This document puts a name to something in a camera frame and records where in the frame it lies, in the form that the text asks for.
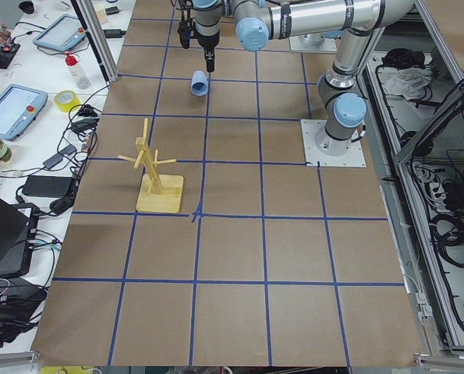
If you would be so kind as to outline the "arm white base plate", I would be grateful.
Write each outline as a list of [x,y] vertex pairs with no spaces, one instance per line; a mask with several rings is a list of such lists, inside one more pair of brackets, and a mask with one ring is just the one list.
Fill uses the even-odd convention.
[[290,49],[303,53],[335,54],[337,51],[334,39],[323,34],[307,34],[289,38]]
[[365,168],[366,161],[360,141],[354,131],[352,138],[339,141],[325,131],[326,120],[302,119],[300,121],[305,162],[312,167]]

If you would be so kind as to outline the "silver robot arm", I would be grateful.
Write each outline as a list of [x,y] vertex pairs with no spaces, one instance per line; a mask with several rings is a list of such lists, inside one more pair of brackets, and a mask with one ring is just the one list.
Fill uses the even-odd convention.
[[242,48],[259,51],[271,40],[343,32],[335,58],[324,74],[321,92],[349,92],[373,50],[373,35],[400,20],[411,1],[175,1],[181,12],[179,40],[189,48],[192,39],[204,50],[207,72],[214,71],[221,19],[231,17]]

